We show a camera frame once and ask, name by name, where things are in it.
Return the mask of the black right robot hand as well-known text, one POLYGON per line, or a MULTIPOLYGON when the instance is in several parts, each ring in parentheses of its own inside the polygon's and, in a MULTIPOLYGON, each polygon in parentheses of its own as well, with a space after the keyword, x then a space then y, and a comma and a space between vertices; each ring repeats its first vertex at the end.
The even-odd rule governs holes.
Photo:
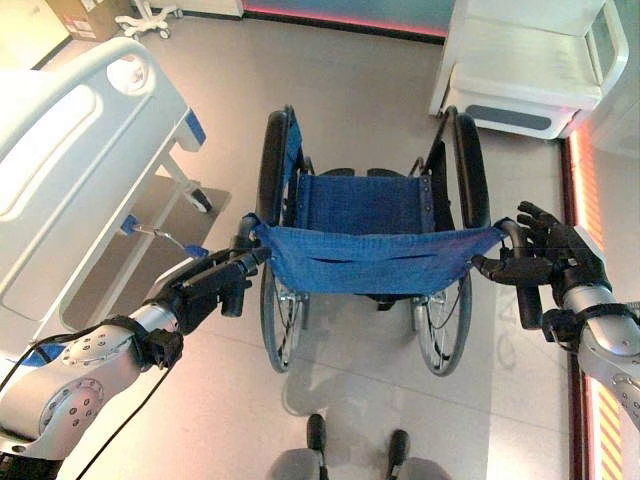
POLYGON ((524 329, 542 327, 538 287, 549 285, 554 301, 564 305, 570 290, 583 286, 611 290, 605 262, 586 241, 588 235, 560 222, 529 201, 518 205, 515 220, 503 219, 497 227, 508 234, 513 249, 498 259, 472 257, 472 265, 487 279, 516 288, 520 322, 524 329))

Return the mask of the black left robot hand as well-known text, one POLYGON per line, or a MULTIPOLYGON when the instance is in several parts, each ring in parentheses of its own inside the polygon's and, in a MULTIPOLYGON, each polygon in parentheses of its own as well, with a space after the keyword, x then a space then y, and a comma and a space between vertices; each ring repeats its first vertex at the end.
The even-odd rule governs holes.
POLYGON ((217 308, 227 317, 242 315, 250 276, 270 256, 267 247, 223 249, 192 259, 155 282, 145 299, 170 311, 177 329, 188 335, 217 308))

